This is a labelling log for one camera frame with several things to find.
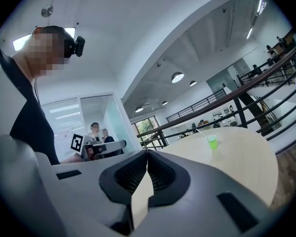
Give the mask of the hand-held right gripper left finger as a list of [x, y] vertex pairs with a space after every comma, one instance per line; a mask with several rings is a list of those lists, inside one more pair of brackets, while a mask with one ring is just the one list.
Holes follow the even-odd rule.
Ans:
[[50, 198], [69, 237], [146, 237], [147, 220], [132, 212], [132, 196], [147, 169], [146, 151], [50, 167]]

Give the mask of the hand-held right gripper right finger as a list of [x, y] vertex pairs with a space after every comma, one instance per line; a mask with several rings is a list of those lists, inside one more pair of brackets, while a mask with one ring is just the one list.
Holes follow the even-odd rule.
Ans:
[[149, 151], [155, 191], [138, 237], [258, 237], [276, 219], [269, 206], [221, 170]]

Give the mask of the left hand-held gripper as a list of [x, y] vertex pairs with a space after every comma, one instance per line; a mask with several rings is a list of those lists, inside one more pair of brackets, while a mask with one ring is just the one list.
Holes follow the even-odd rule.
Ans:
[[91, 161], [97, 154], [101, 154], [100, 149], [97, 153], [93, 152], [94, 145], [103, 145], [106, 150], [120, 150], [127, 146], [125, 140], [104, 143], [99, 137], [89, 135], [73, 134], [70, 148], [74, 151], [74, 156], [82, 161]]

